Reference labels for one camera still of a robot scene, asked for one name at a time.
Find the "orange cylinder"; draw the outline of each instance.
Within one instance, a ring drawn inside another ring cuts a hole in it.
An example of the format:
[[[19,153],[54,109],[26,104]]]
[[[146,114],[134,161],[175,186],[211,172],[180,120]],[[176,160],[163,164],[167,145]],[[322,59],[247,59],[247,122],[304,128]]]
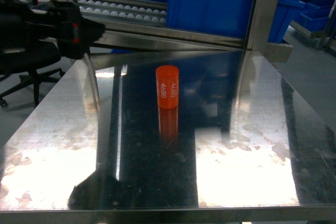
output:
[[[157,104],[163,109],[173,109],[179,104],[179,69],[165,65],[156,69]]]

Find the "gray floor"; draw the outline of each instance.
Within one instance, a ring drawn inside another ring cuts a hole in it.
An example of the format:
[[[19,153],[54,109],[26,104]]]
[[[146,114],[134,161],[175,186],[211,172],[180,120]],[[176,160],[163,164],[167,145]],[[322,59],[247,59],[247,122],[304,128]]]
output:
[[[308,41],[289,27],[284,39],[294,46],[293,53],[286,63],[277,64],[284,78],[304,97],[325,122],[336,131],[336,57],[323,50],[316,50],[316,41]],[[70,61],[67,58],[41,72],[62,67],[67,71]],[[0,92],[19,82],[17,75],[0,83]],[[52,83],[40,86],[43,99],[53,88]],[[33,89],[28,87],[6,97],[8,107],[0,109],[0,147],[15,133],[34,110]]]

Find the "stainless steel table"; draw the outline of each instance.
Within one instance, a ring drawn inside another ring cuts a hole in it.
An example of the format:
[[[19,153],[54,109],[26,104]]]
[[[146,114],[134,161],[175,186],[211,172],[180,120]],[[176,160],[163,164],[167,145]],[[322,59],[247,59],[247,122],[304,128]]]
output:
[[[77,61],[0,157],[0,223],[336,220],[334,132],[255,51]]]

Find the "black office chair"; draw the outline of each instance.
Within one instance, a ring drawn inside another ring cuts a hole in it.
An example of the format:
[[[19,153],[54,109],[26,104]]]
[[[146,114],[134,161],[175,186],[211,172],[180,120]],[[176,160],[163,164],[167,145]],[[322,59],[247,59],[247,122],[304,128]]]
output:
[[[20,75],[20,83],[7,91],[0,94],[0,106],[7,106],[7,102],[3,97],[12,94],[29,85],[34,85],[34,103],[39,103],[39,86],[42,82],[54,82],[59,79],[51,77],[52,74],[59,72],[60,76],[65,73],[62,69],[54,69],[52,71],[37,73],[37,69],[50,66],[61,59],[61,55],[51,42],[37,41],[30,44],[22,52],[10,52],[0,55],[0,74],[8,77],[10,74],[28,72],[28,75]]]
[[[24,3],[27,7],[37,5],[37,0],[1,0],[3,3]],[[37,73],[37,69],[52,65],[61,59],[57,47],[50,42],[42,42],[32,38],[28,34],[26,24],[21,15],[15,12],[0,12],[0,81],[11,74],[28,72],[28,75],[20,75],[20,83],[0,94],[0,106],[7,106],[3,97],[34,85],[34,102],[39,102],[39,85],[42,82],[57,82],[52,74],[59,72],[55,69],[45,73]]]

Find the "chair base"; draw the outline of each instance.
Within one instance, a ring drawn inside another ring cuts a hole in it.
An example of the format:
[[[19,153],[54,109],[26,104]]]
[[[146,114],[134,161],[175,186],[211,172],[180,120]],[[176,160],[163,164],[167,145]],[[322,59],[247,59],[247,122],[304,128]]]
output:
[[[29,75],[19,75],[20,77],[20,83],[7,91],[0,94],[0,106],[6,107],[8,106],[7,102],[3,99],[3,97],[12,94],[20,89],[23,89],[27,86],[34,85],[34,103],[35,106],[39,104],[39,86],[42,82],[53,82],[56,83],[59,79],[50,77],[52,74],[59,72],[59,75],[62,77],[65,73],[62,71],[62,69],[54,69],[51,71],[47,71],[44,73],[38,74],[36,70],[29,71]]]

